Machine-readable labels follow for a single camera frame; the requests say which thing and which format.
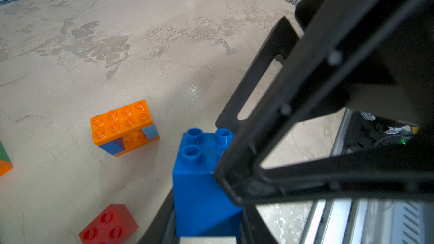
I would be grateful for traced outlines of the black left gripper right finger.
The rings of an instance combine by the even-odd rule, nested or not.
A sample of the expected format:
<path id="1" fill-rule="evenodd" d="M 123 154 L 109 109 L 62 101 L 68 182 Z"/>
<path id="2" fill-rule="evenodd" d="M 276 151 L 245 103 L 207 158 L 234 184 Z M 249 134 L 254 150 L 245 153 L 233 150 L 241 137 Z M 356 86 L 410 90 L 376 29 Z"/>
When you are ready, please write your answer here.
<path id="1" fill-rule="evenodd" d="M 242 211 L 241 244 L 277 244 L 255 206 L 247 206 Z"/>

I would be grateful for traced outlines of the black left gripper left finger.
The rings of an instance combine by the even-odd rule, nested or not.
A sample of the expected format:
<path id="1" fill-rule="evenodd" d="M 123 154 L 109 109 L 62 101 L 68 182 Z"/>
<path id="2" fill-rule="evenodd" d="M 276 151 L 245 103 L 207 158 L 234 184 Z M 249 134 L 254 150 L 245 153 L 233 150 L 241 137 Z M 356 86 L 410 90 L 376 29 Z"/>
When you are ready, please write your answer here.
<path id="1" fill-rule="evenodd" d="M 173 189 L 168 193 L 139 244 L 175 244 L 176 220 Z"/>

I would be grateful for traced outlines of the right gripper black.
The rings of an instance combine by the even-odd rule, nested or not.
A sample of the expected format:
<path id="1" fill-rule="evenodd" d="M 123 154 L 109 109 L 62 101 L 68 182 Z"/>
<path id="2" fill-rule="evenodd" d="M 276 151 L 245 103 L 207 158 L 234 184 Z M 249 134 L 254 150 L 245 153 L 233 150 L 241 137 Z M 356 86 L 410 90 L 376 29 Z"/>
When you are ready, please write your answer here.
<path id="1" fill-rule="evenodd" d="M 434 125 L 434 0 L 301 0 L 309 109 L 330 94 L 340 107 Z"/>

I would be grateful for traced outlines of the red lego brick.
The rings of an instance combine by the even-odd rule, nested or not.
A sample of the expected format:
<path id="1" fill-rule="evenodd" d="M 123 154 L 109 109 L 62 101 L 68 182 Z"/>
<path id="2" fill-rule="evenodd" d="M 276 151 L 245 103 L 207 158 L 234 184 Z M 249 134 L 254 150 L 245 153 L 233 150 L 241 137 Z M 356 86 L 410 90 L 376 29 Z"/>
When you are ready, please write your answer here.
<path id="1" fill-rule="evenodd" d="M 139 228 L 125 204 L 105 208 L 79 237 L 83 244 L 124 244 Z"/>

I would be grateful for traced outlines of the light blue lego brick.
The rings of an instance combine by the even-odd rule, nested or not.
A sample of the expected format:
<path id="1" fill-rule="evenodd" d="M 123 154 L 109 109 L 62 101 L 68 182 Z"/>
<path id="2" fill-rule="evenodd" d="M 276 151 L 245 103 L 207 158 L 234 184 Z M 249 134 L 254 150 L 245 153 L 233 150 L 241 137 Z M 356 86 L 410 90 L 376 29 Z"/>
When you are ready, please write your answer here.
<path id="1" fill-rule="evenodd" d="M 143 128 L 142 132 L 144 133 L 144 135 L 148 140 L 153 140 L 159 137 L 159 133 L 155 124 Z"/>

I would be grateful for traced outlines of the dark green lego brick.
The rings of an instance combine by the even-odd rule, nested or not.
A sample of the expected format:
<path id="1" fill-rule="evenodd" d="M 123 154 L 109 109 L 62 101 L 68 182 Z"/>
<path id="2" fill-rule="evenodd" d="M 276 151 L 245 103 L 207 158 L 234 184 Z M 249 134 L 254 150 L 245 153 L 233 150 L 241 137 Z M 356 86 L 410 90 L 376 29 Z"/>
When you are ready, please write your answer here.
<path id="1" fill-rule="evenodd" d="M 0 160 L 5 162 L 11 162 L 2 142 L 0 142 Z"/>

